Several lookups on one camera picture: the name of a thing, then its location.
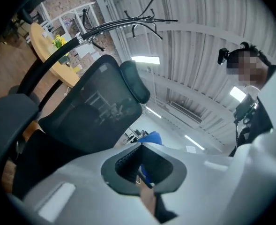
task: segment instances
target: ceiling light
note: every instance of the ceiling light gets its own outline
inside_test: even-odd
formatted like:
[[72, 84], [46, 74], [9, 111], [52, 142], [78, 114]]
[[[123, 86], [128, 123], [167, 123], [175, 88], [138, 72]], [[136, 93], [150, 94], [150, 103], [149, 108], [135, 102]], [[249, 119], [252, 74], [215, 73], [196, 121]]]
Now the ceiling light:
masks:
[[197, 142], [195, 142], [191, 137], [185, 135], [185, 138], [189, 139], [192, 143], [194, 143], [197, 147], [199, 147], [201, 150], [204, 150], [204, 148], [199, 145]]
[[158, 116], [159, 118], [162, 118], [160, 115], [158, 115], [156, 112], [152, 111], [149, 107], [146, 107], [150, 112], [152, 112], [154, 115]]
[[239, 88], [233, 87], [230, 94], [237, 99], [239, 102], [242, 102], [243, 99], [246, 97], [246, 94], [242, 92]]
[[132, 57], [132, 60], [136, 62], [145, 62], [145, 63], [152, 63], [152, 64], [160, 64], [159, 57], [145, 57], [145, 56], [138, 56]]

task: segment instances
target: wooden table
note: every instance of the wooden table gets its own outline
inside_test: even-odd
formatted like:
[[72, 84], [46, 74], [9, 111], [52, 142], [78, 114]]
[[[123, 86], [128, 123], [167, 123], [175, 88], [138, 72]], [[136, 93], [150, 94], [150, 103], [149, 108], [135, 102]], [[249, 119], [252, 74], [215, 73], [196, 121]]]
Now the wooden table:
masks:
[[[44, 37], [42, 35], [44, 32], [45, 30], [35, 22], [30, 26], [31, 44], [42, 62], [45, 62], [50, 57], [48, 48], [52, 46], [52, 38], [49, 36]], [[69, 87], [74, 87], [80, 79], [71, 67], [59, 62], [56, 62], [50, 71]]]

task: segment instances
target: wooden floor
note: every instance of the wooden floor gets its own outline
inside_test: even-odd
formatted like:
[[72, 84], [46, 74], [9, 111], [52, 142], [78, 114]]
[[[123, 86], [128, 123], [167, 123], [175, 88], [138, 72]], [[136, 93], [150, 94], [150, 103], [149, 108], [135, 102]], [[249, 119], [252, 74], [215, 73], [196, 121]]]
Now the wooden floor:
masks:
[[[6, 96], [11, 87], [19, 85], [26, 72], [29, 70], [36, 56], [30, 46], [23, 38], [15, 42], [15, 39], [8, 38], [0, 41], [0, 97]], [[48, 72], [40, 81], [34, 92], [42, 100], [47, 91], [57, 81], [57, 78]], [[50, 114], [64, 98], [67, 86], [61, 85], [45, 105], [41, 117]], [[23, 133], [27, 140], [30, 135], [38, 129], [36, 122], [30, 124]], [[6, 164], [4, 169], [2, 184], [6, 192], [11, 192], [15, 165], [11, 162]]]

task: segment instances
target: chair headrest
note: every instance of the chair headrest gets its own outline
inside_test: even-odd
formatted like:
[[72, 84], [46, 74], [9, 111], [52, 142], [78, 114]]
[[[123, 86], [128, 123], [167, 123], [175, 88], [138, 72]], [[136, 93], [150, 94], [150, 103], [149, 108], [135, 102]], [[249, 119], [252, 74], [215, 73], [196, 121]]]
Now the chair headrest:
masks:
[[141, 104], [147, 103], [150, 98], [150, 92], [138, 74], [136, 62], [125, 61], [121, 64], [120, 70], [128, 89], [135, 99]]

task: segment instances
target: blue cloth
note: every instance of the blue cloth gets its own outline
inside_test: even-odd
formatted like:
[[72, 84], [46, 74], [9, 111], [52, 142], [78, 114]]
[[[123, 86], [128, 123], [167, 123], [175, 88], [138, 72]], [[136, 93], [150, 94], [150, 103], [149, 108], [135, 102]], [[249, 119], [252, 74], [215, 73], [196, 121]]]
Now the blue cloth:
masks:
[[143, 138], [140, 138], [138, 140], [139, 143], [155, 143], [155, 144], [159, 144], [161, 146], [163, 146], [162, 144], [162, 139], [161, 139], [161, 136], [159, 133], [157, 132], [152, 132], [150, 133], [149, 135], [143, 137]]
[[[152, 132], [152, 133], [150, 133], [149, 135], [147, 135], [147, 136], [145, 136], [145, 137], [143, 137], [143, 138], [140, 138], [140, 139], [138, 140], [138, 142], [139, 142], [139, 143], [142, 143], [142, 142], [143, 142], [143, 143], [149, 143], [149, 142], [150, 142], [150, 143], [155, 143], [155, 144], [158, 144], [158, 145], [163, 146], [161, 136], [160, 136], [160, 134], [157, 133], [157, 132]], [[141, 169], [142, 169], [143, 175], [145, 176], [146, 182], [150, 184], [151, 181], [150, 181], [150, 179], [149, 179], [149, 177], [148, 177], [148, 175], [147, 175], [147, 173], [146, 173], [146, 170], [145, 170], [145, 168], [144, 168], [143, 165], [141, 165]]]

